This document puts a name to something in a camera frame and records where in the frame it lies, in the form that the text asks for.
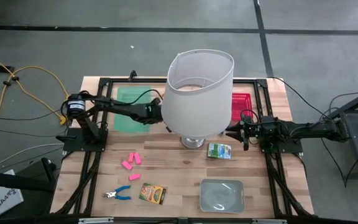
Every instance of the lamp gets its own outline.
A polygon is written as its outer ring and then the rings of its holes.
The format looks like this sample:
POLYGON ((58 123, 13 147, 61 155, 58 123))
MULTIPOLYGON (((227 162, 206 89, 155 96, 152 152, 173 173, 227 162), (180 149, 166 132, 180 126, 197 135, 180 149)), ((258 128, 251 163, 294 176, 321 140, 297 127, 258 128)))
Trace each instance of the lamp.
POLYGON ((201 147, 206 138, 229 126, 233 68, 233 58, 218 50, 191 50, 173 60, 162 118, 169 129, 181 136, 185 147, 201 147))

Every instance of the clear tray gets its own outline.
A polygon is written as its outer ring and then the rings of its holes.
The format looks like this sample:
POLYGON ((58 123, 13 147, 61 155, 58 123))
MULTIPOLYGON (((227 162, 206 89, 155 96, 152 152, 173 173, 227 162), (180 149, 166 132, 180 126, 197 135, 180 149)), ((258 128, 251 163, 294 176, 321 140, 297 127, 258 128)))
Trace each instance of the clear tray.
POLYGON ((246 209, 244 185, 238 180, 204 179, 200 185, 203 212, 242 213, 246 209))

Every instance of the lamp base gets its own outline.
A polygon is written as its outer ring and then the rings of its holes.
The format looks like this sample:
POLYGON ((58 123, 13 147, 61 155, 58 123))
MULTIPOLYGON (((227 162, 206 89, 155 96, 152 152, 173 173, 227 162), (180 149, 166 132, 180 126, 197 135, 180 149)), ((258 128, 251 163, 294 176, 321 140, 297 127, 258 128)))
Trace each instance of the lamp base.
POLYGON ((205 139, 180 138, 181 144, 188 149, 198 149, 203 146, 205 139))

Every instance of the pliers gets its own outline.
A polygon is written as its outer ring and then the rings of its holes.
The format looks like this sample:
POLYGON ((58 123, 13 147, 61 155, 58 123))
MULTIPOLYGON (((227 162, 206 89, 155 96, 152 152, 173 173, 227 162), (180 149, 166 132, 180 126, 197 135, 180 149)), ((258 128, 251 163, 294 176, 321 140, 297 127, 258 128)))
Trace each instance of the pliers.
POLYGON ((116 190, 114 190, 113 192, 106 192, 103 194, 103 197, 106 197, 106 198, 116 198, 118 200, 130 200, 131 197, 130 196, 126 196, 126 197, 123 197, 123 196, 120 196, 118 195, 118 193, 122 190, 125 190, 125 189, 129 189, 130 188, 130 185, 126 185, 126 186, 122 186, 122 187, 119 187, 117 188, 116 190))

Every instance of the pink eraser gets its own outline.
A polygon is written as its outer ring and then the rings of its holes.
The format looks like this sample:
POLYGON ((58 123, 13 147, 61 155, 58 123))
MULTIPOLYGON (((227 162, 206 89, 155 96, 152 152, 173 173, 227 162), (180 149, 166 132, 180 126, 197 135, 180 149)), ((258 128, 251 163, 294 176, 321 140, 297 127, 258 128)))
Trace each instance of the pink eraser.
POLYGON ((123 165, 126 169, 129 169, 129 170, 132 169, 132 165, 130 165, 127 161, 123 161, 123 162, 122 162, 122 165, 123 165))
POLYGON ((130 152, 129 153, 129 158, 128 158, 128 162, 132 163, 134 161, 134 153, 130 152))
POLYGON ((136 180, 140 178, 140 174, 133 174, 129 176, 129 180, 136 180))
POLYGON ((141 164, 142 160, 140 159, 139 153, 136 152, 134 155, 135 155, 136 164, 138 164, 138 165, 141 164))

